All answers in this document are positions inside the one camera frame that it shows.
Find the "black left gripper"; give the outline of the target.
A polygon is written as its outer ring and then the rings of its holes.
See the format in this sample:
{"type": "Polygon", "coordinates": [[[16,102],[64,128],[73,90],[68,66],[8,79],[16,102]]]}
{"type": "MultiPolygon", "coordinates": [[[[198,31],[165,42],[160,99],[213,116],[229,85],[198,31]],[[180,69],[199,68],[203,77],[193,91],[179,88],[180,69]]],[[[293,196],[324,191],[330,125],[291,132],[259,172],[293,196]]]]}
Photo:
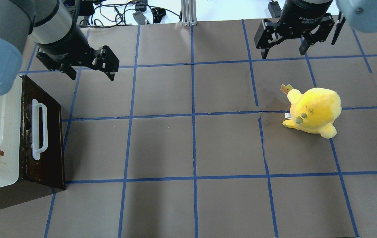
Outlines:
{"type": "Polygon", "coordinates": [[[39,37],[39,30],[34,28],[29,36],[39,47],[36,58],[50,71],[58,70],[70,79],[76,80],[74,66],[84,66],[106,74],[109,80],[115,79],[120,61],[109,46],[92,48],[81,29],[72,24],[60,39],[51,41],[39,37]]]}

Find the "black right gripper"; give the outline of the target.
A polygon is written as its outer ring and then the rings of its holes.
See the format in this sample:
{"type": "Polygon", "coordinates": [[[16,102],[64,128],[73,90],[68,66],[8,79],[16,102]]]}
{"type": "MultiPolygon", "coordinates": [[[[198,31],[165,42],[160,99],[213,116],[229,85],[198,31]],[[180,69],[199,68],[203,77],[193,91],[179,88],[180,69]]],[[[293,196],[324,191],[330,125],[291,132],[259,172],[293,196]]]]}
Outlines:
{"type": "Polygon", "coordinates": [[[299,47],[302,56],[310,46],[317,42],[326,41],[334,20],[327,10],[332,0],[287,0],[282,9],[278,22],[264,19],[261,21],[254,36],[261,58],[266,59],[270,48],[282,42],[283,38],[294,39],[303,36],[299,47]]]}

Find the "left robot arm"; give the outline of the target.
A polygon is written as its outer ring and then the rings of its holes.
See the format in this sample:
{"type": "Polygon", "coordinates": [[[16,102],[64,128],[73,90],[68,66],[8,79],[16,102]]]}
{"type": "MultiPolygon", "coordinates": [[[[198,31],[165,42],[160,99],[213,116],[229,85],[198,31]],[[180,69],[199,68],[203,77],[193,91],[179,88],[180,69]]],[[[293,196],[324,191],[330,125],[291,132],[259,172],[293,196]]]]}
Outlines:
{"type": "Polygon", "coordinates": [[[119,59],[109,46],[92,48],[77,25],[94,14],[93,0],[0,0],[0,96],[12,88],[27,39],[50,71],[76,78],[75,66],[104,72],[114,80],[119,59]]]}

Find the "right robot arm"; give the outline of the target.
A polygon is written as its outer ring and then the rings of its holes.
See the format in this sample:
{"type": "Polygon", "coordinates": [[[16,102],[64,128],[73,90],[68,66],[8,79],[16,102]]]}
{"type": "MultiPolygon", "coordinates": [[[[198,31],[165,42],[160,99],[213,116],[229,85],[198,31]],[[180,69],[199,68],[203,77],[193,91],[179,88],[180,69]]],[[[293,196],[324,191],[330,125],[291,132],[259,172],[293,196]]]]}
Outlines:
{"type": "Polygon", "coordinates": [[[288,39],[303,39],[301,55],[317,42],[324,42],[334,28],[331,44],[338,39],[345,23],[364,33],[377,32],[377,0],[337,0],[339,15],[334,20],[328,12],[331,0],[287,0],[277,22],[261,21],[254,36],[255,47],[261,57],[267,58],[269,50],[288,39]]]}

